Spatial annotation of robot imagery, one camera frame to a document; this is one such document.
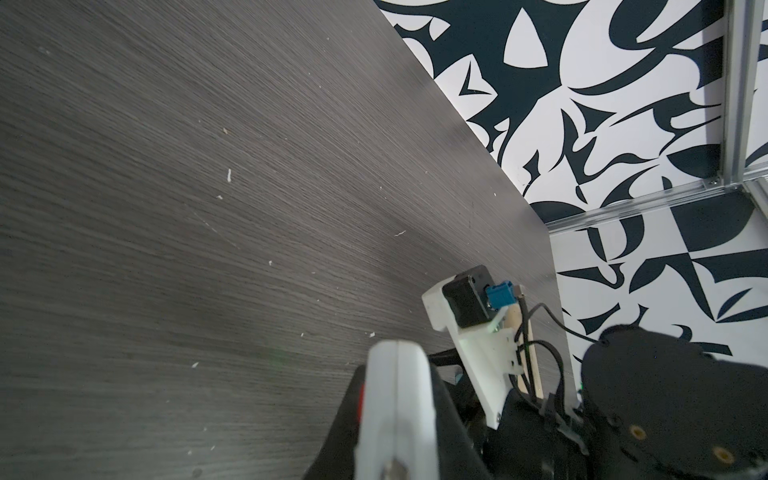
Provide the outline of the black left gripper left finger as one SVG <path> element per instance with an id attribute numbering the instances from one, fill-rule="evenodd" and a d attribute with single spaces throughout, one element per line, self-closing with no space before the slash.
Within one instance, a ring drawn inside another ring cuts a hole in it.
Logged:
<path id="1" fill-rule="evenodd" d="M 358 413 L 365 371 L 365 365 L 355 369 L 328 435 L 315 460 L 304 474 L 305 479 L 354 478 L 355 447 L 359 431 Z"/>

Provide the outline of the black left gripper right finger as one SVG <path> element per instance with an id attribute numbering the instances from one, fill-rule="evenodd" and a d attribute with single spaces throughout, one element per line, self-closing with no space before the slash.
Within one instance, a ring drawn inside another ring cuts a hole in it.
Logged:
<path id="1" fill-rule="evenodd" d="M 446 383 L 437 369 L 430 366 L 440 479 L 491 479 L 491 475 L 473 448 L 458 415 Z"/>

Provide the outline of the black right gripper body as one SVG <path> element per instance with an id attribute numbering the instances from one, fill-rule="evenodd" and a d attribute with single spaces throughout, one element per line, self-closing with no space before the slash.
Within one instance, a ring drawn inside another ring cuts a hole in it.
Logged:
<path id="1" fill-rule="evenodd" d="M 508 393 L 498 428 L 482 454 L 494 479 L 586 479 L 578 445 L 541 416 L 517 390 Z"/>

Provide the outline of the white remote control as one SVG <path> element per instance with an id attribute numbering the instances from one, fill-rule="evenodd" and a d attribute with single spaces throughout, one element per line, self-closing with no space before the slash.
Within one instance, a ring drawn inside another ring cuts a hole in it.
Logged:
<path id="1" fill-rule="evenodd" d="M 432 375 L 416 343 L 381 341 L 369 351 L 354 477 L 440 477 Z"/>

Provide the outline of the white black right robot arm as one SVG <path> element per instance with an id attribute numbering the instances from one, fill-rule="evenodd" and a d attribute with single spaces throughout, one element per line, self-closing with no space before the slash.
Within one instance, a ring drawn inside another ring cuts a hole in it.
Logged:
<path id="1" fill-rule="evenodd" d="M 616 326 L 586 352 L 570 418 L 511 392 L 483 457 L 497 479 L 763 479 L 767 371 Z"/>

